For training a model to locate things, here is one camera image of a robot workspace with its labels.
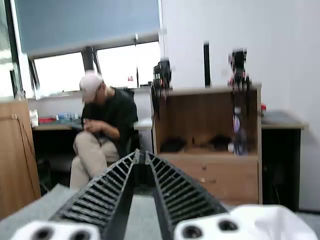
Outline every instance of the desk surface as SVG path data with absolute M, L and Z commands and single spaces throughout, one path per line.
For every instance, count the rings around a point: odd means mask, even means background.
M 74 127 L 74 123 L 61 123 L 61 122 L 49 122 L 40 123 L 39 126 L 32 128 L 33 131 L 60 131 L 60 130 L 71 130 Z M 144 118 L 133 124 L 134 130 L 151 130 L 152 119 Z
M 262 129 L 304 129 L 308 126 L 308 123 L 283 110 L 266 111 L 261 124 Z
M 133 124 L 134 130 L 143 131 L 152 129 L 152 118 L 144 118 Z M 291 113 L 283 110 L 266 111 L 262 118 L 262 129 L 304 129 L 309 126 L 308 123 L 302 122 Z M 50 122 L 41 123 L 39 126 L 34 127 L 33 131 L 58 131 L 58 130 L 71 130 L 72 123 Z

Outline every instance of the khaki pants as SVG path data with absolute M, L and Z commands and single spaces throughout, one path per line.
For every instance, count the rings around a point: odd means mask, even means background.
M 98 141 L 86 131 L 75 137 L 73 148 L 77 154 L 71 165 L 70 188 L 73 189 L 85 187 L 90 179 L 101 174 L 108 165 L 119 159 L 117 148 L 112 141 Z

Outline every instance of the drawer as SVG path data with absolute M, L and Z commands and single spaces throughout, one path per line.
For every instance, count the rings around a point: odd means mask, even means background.
M 257 203 L 258 161 L 217 160 L 201 161 L 164 157 L 177 168 L 191 176 L 219 200 L 230 203 Z

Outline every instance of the wooden cabinet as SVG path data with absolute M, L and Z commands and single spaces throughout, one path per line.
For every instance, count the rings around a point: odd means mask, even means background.
M 161 154 L 201 184 L 211 195 L 227 204 L 259 201 L 256 157 L 226 159 L 216 156 Z
M 0 103 L 0 219 L 40 197 L 27 101 Z
M 209 193 L 231 205 L 262 202 L 260 86 L 250 90 L 249 114 L 242 127 L 248 138 L 247 156 L 198 147 L 216 135 L 233 137 L 233 104 L 229 87 L 171 91 L 160 101 L 155 120 L 154 151 L 201 184 Z M 179 137 L 186 146 L 179 152 L 161 152 L 168 138 Z

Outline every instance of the window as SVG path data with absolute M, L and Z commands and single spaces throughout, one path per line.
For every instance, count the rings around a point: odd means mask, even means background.
M 14 69 L 11 56 L 5 2 L 0 0 L 0 98 L 14 95 L 10 76 L 10 70 Z
M 158 42 L 114 47 L 97 51 L 101 75 L 113 87 L 137 87 L 154 79 L 154 66 L 160 61 Z
M 80 52 L 38 58 L 34 60 L 40 83 L 40 95 L 77 91 L 85 74 Z
M 12 97 L 14 95 L 11 83 L 10 70 L 14 69 L 12 62 L 0 64 L 0 98 Z

